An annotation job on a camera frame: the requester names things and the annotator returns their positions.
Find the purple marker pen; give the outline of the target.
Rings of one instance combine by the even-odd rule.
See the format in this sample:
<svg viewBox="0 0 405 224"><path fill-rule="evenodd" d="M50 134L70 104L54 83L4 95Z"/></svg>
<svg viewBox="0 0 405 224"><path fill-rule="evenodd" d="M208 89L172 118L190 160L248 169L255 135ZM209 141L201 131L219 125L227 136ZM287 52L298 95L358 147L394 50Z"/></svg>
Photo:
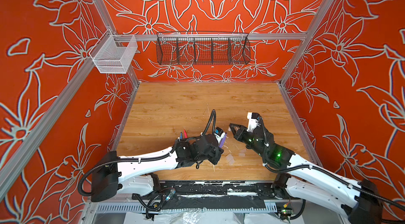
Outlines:
<svg viewBox="0 0 405 224"><path fill-rule="evenodd" d="M227 137L227 134L226 134L226 133L223 133L223 134L221 135L221 137L220 137L220 142L219 142L219 147L220 147L220 148L222 148L222 147L224 146L225 141L226 141L226 137Z"/></svg>

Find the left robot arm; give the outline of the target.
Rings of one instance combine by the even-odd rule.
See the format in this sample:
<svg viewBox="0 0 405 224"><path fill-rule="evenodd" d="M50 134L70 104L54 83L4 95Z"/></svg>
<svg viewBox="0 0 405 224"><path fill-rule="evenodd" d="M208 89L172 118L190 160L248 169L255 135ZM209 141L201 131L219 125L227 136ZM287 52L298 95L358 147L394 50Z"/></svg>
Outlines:
<svg viewBox="0 0 405 224"><path fill-rule="evenodd" d="M154 172L195 166L204 161L216 165L223 154L226 133L215 129L212 134L177 139L161 151L135 156L117 156L108 152L79 180L78 193L92 202L101 202L116 194L146 196L159 190Z"/></svg>

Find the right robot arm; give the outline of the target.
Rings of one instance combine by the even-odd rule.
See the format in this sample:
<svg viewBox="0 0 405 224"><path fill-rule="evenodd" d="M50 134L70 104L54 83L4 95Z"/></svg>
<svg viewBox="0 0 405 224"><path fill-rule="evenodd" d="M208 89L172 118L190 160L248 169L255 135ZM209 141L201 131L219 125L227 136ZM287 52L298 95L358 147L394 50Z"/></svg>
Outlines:
<svg viewBox="0 0 405 224"><path fill-rule="evenodd" d="M339 214L351 224L403 224L382 216L383 205L404 211L405 206L378 193L370 180L361 182L337 175L274 142L261 124L245 127L230 124L234 139L262 158L262 165L277 175L273 182L278 197L300 198Z"/></svg>

